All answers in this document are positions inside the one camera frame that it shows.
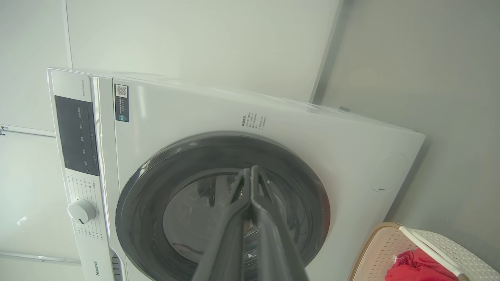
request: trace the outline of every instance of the label sticker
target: label sticker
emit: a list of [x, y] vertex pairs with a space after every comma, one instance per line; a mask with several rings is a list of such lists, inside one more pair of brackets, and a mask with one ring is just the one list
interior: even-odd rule
[[249, 112], [247, 115], [243, 115], [241, 126], [257, 130], [264, 130], [267, 119], [267, 115], [258, 115], [257, 113]]
[[129, 121], [129, 86], [114, 84], [115, 119]]

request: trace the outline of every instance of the laundry basket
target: laundry basket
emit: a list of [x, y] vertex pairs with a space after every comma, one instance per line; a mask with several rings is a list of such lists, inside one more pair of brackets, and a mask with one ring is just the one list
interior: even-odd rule
[[500, 281], [500, 273], [447, 237], [395, 222], [381, 223], [371, 232], [357, 255], [348, 280], [384, 281], [395, 257], [416, 248], [455, 274], [459, 281]]

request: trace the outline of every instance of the red cloth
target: red cloth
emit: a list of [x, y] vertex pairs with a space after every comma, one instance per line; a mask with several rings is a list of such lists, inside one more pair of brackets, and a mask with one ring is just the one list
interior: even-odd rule
[[397, 256], [385, 281], [458, 281], [459, 279], [426, 252], [417, 248]]

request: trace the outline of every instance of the basket handle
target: basket handle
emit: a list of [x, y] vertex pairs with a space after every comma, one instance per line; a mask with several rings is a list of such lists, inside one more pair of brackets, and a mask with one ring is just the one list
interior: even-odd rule
[[453, 261], [447, 254], [445, 254], [441, 249], [436, 247], [434, 244], [424, 239], [417, 233], [409, 230], [404, 226], [400, 226], [399, 230], [408, 237], [415, 245], [422, 249], [427, 255], [433, 258], [436, 262], [440, 263], [444, 268], [449, 270], [455, 276], [464, 275], [464, 272], [460, 270], [460, 266]]

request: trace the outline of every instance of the white washing machine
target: white washing machine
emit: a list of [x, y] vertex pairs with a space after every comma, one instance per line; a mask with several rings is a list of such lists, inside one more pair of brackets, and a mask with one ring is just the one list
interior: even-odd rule
[[[234, 176], [260, 165], [311, 281], [346, 280], [425, 136], [349, 112], [161, 76], [49, 69], [85, 278], [190, 280]], [[256, 278], [255, 227], [245, 279]]]

